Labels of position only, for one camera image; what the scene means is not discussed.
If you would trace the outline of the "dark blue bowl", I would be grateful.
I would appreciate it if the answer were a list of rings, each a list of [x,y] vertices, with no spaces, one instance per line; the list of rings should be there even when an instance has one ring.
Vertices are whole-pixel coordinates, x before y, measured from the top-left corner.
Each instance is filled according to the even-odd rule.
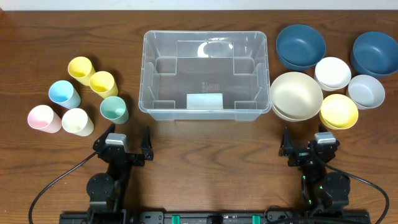
[[[382,32],[366,32],[354,42],[352,67],[360,74],[380,79],[397,72],[397,41]]]
[[[326,43],[319,31],[304,24],[287,26],[277,36],[279,62],[290,70],[305,71],[326,55]]]

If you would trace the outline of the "large beige bowl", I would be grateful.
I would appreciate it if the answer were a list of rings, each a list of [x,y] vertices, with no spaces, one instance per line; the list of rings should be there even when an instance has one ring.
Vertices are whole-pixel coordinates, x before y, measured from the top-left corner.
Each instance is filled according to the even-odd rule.
[[[279,75],[270,88],[273,112],[280,118],[299,122],[308,120],[320,112],[323,92],[318,83],[301,72]]]

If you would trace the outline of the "white small bowl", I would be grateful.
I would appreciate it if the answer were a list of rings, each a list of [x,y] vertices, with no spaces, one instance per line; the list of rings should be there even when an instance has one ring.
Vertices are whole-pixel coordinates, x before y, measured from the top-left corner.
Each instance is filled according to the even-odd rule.
[[[315,66],[314,79],[325,91],[336,91],[347,86],[351,70],[346,62],[336,57],[325,57]]]

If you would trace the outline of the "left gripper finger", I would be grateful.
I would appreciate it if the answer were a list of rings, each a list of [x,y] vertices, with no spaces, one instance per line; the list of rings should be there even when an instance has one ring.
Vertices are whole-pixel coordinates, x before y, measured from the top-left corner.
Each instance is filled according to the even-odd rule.
[[[152,161],[154,158],[154,152],[152,148],[152,143],[150,140],[150,128],[146,127],[144,137],[142,138],[140,149],[144,160]]]
[[[93,150],[96,152],[101,152],[103,148],[105,147],[106,143],[106,138],[110,133],[114,133],[116,129],[115,124],[111,124],[109,128],[94,142],[93,144]]]

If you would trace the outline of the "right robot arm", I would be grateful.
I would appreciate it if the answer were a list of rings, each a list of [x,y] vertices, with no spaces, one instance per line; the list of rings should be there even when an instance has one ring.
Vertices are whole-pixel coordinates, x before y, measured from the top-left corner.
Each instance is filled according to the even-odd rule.
[[[326,165],[335,158],[340,142],[324,125],[307,147],[294,147],[287,128],[284,129],[279,156],[287,157],[289,167],[302,172],[302,194],[310,204],[308,215],[334,213],[349,204],[350,179],[338,172],[327,172]]]

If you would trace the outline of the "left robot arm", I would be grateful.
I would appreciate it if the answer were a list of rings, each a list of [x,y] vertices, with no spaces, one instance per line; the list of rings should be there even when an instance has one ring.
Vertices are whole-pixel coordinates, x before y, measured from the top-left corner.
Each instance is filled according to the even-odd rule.
[[[116,125],[111,124],[93,144],[95,154],[108,164],[108,169],[92,176],[86,185],[90,197],[88,224],[138,223],[136,212],[123,208],[123,203],[132,168],[143,167],[145,161],[154,158],[150,129],[144,132],[138,154],[126,151],[127,137],[116,133],[115,129]]]

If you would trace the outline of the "yellow small bowl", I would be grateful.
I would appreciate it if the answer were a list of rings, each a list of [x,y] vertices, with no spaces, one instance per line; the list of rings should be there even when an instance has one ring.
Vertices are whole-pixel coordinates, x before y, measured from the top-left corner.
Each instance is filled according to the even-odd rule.
[[[341,94],[332,94],[323,100],[319,116],[326,127],[342,130],[356,124],[359,112],[351,98]]]

